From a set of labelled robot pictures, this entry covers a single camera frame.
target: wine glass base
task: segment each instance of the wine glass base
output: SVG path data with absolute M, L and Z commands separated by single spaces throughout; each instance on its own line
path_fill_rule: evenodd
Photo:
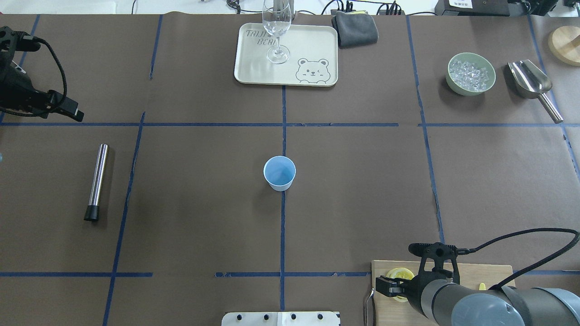
M 273 64 L 282 64 L 290 59 L 290 50 L 284 45 L 280 45 L 280 47 L 274 45 L 268 49 L 266 57 Z

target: lemon slice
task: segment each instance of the lemon slice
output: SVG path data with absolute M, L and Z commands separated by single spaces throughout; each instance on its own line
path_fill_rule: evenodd
M 406 269 L 404 267 L 393 268 L 385 276 L 389 277 L 389 278 L 404 278 L 405 280 L 410 280 L 413 277 L 415 277 L 415 275 L 413 274 L 412 271 L 410 271 L 409 269 Z M 395 296 L 395 297 L 393 297 L 393 299 L 395 299 L 396 301 L 399 301 L 399 302 L 407 302 L 408 301 L 407 298 L 405 298 L 403 296 Z

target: bear drawing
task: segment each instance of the bear drawing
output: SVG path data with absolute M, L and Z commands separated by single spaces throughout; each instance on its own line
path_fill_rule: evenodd
M 328 60 L 308 61 L 305 58 L 298 60 L 296 78 L 301 84 L 326 84 L 330 79 Z

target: wine glass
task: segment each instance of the wine glass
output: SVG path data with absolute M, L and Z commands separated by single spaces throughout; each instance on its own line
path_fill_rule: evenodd
M 268 34 L 276 37 L 276 45 L 268 49 L 266 57 L 272 63 L 281 64 L 290 58 L 290 50 L 280 45 L 280 36 L 290 29 L 292 11 L 289 0 L 264 0 L 262 23 Z

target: cutting board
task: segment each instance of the cutting board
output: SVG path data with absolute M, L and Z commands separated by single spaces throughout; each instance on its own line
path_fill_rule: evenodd
M 502 281 L 513 273 L 509 265 L 481 265 L 481 264 L 457 264 L 461 285 L 470 289 L 478 289 L 480 283 L 485 283 L 487 288 Z M 402 262 L 396 260 L 373 260 L 372 286 L 375 287 L 375 278 L 385 275 L 389 270 L 396 267 L 405 267 L 417 275 L 419 262 Z M 425 270 L 431 270 L 433 262 L 425 264 Z M 450 263 L 445 263 L 445 269 L 453 270 Z M 516 286 L 512 281 L 508 285 Z M 408 302 L 398 302 L 394 298 L 388 298 L 378 292 L 375 293 L 376 325 L 377 326 L 435 326 L 425 316 L 415 311 Z

